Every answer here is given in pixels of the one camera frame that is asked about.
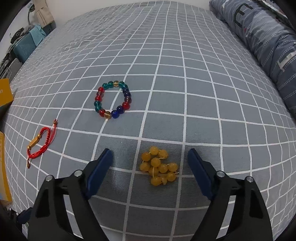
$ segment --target metal bolt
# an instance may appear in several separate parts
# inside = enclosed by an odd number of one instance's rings
[[[48,176],[45,178],[45,180],[46,180],[47,182],[49,182],[49,181],[51,181],[51,180],[52,180],[52,178],[53,178],[53,176],[52,176],[52,175],[48,175]]]
[[[248,176],[248,177],[246,178],[246,180],[247,180],[248,182],[252,183],[252,182],[254,181],[254,178]]]
[[[216,174],[218,177],[225,177],[225,172],[223,172],[223,171],[217,171]]]
[[[82,171],[81,170],[77,170],[74,172],[74,176],[75,177],[80,177],[82,175]]]

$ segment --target beige cloth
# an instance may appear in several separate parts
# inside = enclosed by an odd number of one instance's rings
[[[52,23],[54,18],[50,13],[45,0],[33,0],[35,11],[41,27]]]

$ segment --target multicolored beaded bracelet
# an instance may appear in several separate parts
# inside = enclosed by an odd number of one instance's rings
[[[105,90],[113,87],[119,87],[122,89],[122,93],[124,95],[124,102],[122,105],[118,106],[116,110],[113,111],[106,111],[102,109],[102,98],[104,95]],[[131,93],[129,92],[127,84],[125,84],[123,81],[118,82],[116,81],[109,81],[108,84],[104,83],[101,87],[98,88],[98,92],[95,97],[95,110],[99,113],[101,117],[105,117],[106,119],[111,119],[112,117],[114,119],[118,118],[120,114],[123,114],[125,110],[128,110],[130,108],[131,103]]]

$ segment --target white wall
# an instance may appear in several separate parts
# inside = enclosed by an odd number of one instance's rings
[[[46,0],[57,26],[91,10],[146,0]],[[209,9],[209,0],[175,0],[181,3]]]
[[[11,45],[10,40],[13,35],[18,31],[20,28],[23,28],[28,25],[28,5],[23,7],[20,12],[17,14],[15,19],[10,24],[9,28],[7,29],[6,33],[4,34],[1,42],[0,42],[0,61],[5,57],[6,51]],[[34,13],[30,13],[30,22],[33,24],[37,24],[36,18]]]

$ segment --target red braided bracelet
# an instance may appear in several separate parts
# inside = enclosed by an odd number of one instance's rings
[[[39,140],[41,139],[41,137],[42,137],[42,135],[43,135],[43,133],[45,131],[48,131],[47,132],[47,137],[46,137],[45,144],[40,148],[39,151],[31,154],[32,147],[35,146],[39,142]],[[56,132],[57,132],[57,119],[54,120],[54,129],[53,129],[53,132],[51,131],[50,128],[43,127],[40,130],[40,133],[30,142],[30,144],[27,146],[27,154],[28,154],[27,168],[30,168],[30,166],[31,166],[30,159],[35,159],[35,158],[41,156],[47,150],[47,148],[49,147],[49,145],[54,140],[54,137],[55,137]]]

